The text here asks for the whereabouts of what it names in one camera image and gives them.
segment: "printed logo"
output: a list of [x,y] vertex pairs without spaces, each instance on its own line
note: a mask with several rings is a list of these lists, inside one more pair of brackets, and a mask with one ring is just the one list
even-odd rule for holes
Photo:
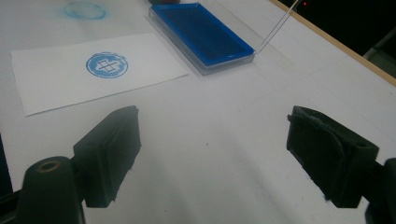
[[126,58],[110,52],[92,55],[86,66],[91,74],[103,78],[120,77],[128,70]]

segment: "blue circle mark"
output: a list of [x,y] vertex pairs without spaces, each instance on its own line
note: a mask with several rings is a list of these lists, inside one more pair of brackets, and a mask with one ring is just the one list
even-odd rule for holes
[[110,52],[93,54],[86,66],[91,74],[103,78],[120,77],[128,70],[126,58]]
[[101,20],[106,15],[102,7],[90,2],[71,2],[64,8],[64,13],[81,20]]

